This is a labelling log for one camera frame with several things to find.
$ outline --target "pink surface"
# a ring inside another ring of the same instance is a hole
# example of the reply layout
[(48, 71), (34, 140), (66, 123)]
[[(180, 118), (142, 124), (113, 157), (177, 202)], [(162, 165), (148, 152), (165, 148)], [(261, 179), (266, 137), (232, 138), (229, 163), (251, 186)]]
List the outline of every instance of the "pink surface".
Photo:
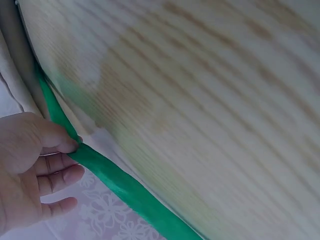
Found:
[(65, 216), (13, 230), (1, 240), (165, 240), (86, 169), (75, 185), (44, 197), (53, 202), (73, 196), (75, 210)]

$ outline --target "wood grain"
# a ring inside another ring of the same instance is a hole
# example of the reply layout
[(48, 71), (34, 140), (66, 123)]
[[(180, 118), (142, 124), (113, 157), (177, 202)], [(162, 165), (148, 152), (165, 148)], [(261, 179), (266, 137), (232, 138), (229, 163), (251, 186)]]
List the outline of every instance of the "wood grain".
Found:
[(319, 1), (19, 2), (78, 119), (199, 233), (320, 238)]

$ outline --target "green tape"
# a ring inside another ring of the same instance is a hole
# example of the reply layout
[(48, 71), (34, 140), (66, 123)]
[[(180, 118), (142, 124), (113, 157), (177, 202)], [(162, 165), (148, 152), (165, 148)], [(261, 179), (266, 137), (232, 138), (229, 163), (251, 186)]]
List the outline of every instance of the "green tape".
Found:
[(67, 130), (79, 143), (76, 152), (68, 154), (79, 164), (93, 172), (123, 202), (151, 224), (167, 240), (201, 240), (202, 238), (183, 220), (158, 201), (144, 186), (121, 170), (111, 160), (82, 143), (69, 119), (60, 107), (46, 81), (46, 75), (36, 67), (51, 120)]

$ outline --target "finger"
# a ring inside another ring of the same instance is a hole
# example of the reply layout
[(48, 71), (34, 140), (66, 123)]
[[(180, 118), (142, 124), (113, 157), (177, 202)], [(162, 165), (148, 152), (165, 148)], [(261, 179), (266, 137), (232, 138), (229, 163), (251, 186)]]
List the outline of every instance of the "finger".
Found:
[(68, 197), (54, 203), (41, 203), (42, 220), (48, 220), (70, 212), (77, 206), (77, 199)]
[(37, 147), (40, 147), (40, 151), (42, 148), (56, 148), (58, 152), (71, 153), (77, 149), (78, 143), (62, 126), (33, 113), (23, 113), (19, 117), (29, 124), (26, 129), (28, 136)]
[(79, 181), (85, 173), (80, 165), (71, 166), (60, 172), (47, 176), (38, 176), (40, 196), (53, 194)]
[[(81, 143), (84, 142), (84, 139), (81, 137), (81, 136), (78, 136), (79, 140)], [(41, 152), (40, 152), (40, 155), (47, 155), (47, 154), (55, 154), (55, 153), (58, 153), (58, 152), (61, 152), (59, 151), (59, 149), (57, 149), (57, 147), (44, 147)]]
[(65, 153), (58, 153), (49, 156), (41, 156), (33, 165), (37, 176), (49, 175), (60, 172), (64, 169), (78, 164)]

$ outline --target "hand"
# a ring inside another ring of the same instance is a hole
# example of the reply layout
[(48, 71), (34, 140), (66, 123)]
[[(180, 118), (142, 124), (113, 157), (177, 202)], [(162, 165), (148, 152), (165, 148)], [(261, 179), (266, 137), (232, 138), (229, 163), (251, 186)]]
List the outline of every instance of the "hand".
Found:
[[(66, 153), (78, 147), (66, 130), (33, 113), (0, 118), (0, 236), (64, 214), (74, 197), (44, 204), (40, 197), (76, 183), (84, 168)], [(40, 154), (56, 153), (50, 156)]]

